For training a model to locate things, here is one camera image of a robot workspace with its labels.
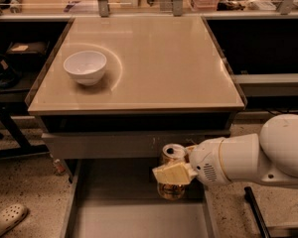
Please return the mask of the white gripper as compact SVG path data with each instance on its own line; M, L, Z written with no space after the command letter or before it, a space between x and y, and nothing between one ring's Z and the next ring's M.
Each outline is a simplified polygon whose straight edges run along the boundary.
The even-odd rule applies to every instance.
M175 161L152 170L158 183L187 185L197 177L201 183L211 185L229 184L224 174L220 148L224 138L208 139L199 145L186 147L190 164L184 161Z

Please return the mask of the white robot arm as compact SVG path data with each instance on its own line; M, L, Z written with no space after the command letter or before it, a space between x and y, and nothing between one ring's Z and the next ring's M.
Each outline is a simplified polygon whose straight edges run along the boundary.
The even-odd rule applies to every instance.
M298 188L298 115L269 119L258 134L208 139L185 161L153 170L157 182L187 185L193 179L211 186L236 181Z

